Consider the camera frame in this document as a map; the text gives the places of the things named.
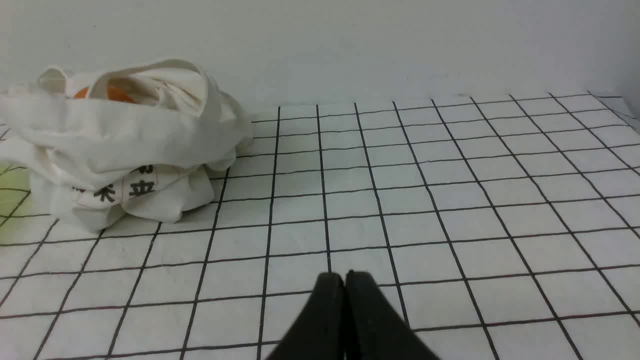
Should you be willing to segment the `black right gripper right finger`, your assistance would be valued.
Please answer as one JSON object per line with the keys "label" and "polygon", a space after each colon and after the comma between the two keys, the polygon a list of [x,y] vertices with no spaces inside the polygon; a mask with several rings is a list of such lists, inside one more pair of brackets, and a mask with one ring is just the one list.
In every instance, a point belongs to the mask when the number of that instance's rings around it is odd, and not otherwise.
{"label": "black right gripper right finger", "polygon": [[373,276],[349,271],[345,283],[347,360],[438,360],[394,310]]}

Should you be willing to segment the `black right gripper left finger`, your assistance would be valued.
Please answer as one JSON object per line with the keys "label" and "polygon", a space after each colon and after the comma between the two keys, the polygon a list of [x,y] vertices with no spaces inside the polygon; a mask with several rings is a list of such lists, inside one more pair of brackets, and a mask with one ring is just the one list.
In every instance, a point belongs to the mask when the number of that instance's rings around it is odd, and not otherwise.
{"label": "black right gripper left finger", "polygon": [[332,272],[318,275],[310,296],[268,360],[343,360],[345,286]]}

